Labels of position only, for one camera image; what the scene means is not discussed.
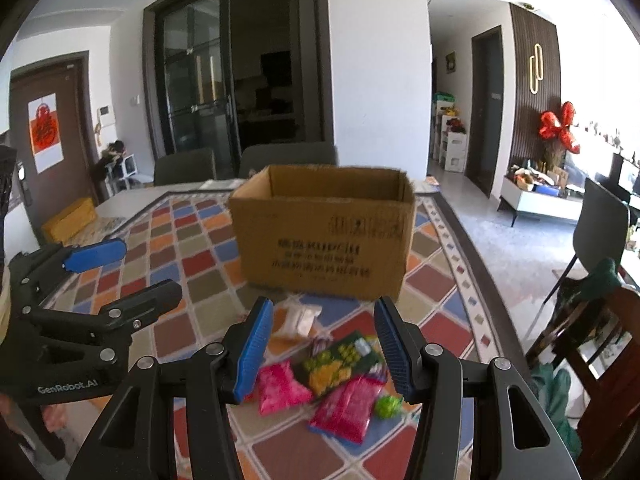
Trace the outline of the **person's left hand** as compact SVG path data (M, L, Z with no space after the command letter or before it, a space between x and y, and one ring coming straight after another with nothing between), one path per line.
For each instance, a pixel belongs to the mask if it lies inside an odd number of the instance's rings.
M67 422L66 408L62 404L21 408L2 394L1 417L25 452L34 457L51 457L54 462L66 456L65 443L58 436Z

